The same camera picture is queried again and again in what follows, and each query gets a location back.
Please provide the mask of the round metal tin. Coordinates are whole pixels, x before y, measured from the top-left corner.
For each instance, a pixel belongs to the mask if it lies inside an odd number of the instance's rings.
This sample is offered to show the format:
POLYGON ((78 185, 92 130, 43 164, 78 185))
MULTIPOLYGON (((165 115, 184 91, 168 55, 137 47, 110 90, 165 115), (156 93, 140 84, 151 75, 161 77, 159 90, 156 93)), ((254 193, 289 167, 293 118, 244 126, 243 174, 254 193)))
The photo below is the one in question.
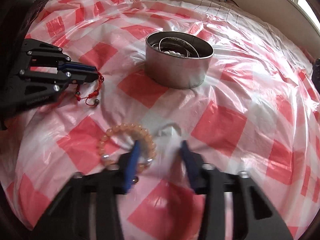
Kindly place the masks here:
POLYGON ((213 55, 213 47, 199 37, 177 31, 159 31, 145 39, 145 73, 165 87, 194 88, 205 80, 213 55), (178 37, 187 41, 200 57, 177 57, 160 52, 158 43, 165 37, 178 37))

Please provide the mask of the silver bangle in tin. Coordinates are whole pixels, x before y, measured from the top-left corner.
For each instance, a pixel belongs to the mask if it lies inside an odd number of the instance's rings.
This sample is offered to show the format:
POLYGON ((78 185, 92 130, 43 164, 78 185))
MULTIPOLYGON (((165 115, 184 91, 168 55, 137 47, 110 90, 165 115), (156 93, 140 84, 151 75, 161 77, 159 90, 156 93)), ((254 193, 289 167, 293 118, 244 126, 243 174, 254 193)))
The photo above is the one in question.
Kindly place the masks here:
POLYGON ((177 57, 200 57, 197 50, 190 43, 178 37, 165 37, 161 39, 158 43, 158 50, 177 57))

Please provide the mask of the red white checkered plastic sheet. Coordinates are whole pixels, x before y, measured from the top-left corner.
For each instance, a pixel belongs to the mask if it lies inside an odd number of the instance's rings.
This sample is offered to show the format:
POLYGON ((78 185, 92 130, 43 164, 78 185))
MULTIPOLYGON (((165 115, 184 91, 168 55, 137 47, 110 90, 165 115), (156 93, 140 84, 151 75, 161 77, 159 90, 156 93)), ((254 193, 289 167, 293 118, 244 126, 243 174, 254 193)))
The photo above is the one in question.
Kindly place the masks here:
POLYGON ((53 0, 28 33, 96 66, 100 104, 74 97, 14 118, 1 132, 1 184, 29 228, 75 172, 99 172, 98 142, 120 124, 139 124, 157 157, 119 198, 126 239, 195 239, 203 198, 189 188, 182 140, 223 172, 246 170, 294 239, 319 210, 319 94, 302 52, 289 59, 266 42, 204 12, 144 0, 53 0), (145 75, 145 39, 181 31, 207 41, 214 57, 202 85, 178 90, 145 75))

